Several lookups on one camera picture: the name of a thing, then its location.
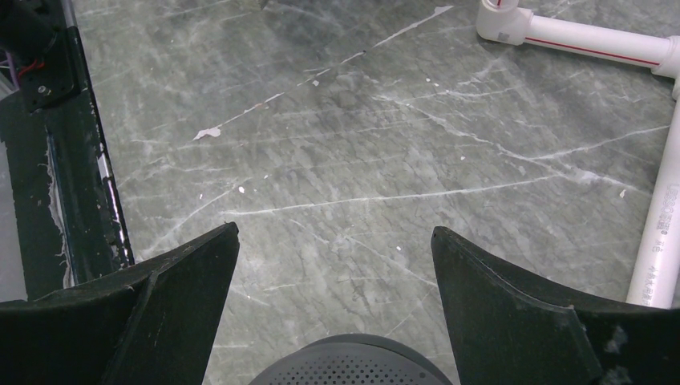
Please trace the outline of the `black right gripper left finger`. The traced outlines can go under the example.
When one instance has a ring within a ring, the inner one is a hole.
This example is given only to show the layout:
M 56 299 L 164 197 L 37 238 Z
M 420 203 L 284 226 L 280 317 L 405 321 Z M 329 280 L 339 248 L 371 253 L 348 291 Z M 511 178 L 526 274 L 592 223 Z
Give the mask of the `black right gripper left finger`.
M 1 305 L 4 384 L 199 384 L 240 249 L 233 222 L 34 301 Z

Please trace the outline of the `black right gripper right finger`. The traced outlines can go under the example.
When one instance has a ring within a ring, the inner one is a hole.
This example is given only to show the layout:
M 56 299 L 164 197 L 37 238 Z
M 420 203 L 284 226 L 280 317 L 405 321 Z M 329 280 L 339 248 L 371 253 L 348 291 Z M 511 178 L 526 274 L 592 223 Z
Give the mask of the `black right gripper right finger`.
M 443 226 L 431 252 L 461 383 L 678 383 L 678 310 L 563 286 Z

